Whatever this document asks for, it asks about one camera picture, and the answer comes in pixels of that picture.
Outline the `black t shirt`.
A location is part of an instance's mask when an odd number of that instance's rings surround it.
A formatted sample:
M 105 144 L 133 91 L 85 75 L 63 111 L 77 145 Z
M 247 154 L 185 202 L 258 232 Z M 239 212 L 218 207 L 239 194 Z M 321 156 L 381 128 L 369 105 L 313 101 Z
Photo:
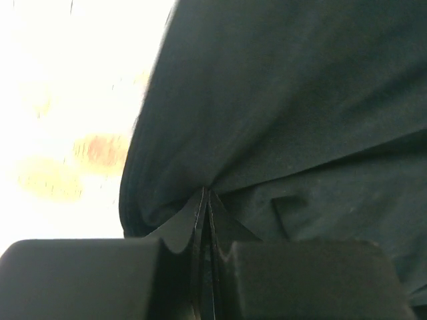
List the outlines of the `black t shirt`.
M 426 2 L 178 1 L 119 192 L 143 237 L 199 189 L 263 240 L 373 241 L 426 303 Z

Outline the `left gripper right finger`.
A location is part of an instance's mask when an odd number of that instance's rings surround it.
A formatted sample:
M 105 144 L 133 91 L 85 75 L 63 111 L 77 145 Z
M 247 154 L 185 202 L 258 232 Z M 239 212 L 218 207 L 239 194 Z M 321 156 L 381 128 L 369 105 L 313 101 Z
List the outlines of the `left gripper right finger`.
M 207 202 L 216 319 L 414 319 L 391 262 L 366 241 L 262 241 Z

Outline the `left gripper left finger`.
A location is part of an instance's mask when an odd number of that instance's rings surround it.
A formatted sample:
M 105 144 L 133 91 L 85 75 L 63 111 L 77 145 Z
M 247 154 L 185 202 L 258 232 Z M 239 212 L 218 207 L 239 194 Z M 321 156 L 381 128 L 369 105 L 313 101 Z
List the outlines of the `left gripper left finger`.
M 199 319 L 204 193 L 146 237 L 32 239 L 1 256 L 2 319 Z

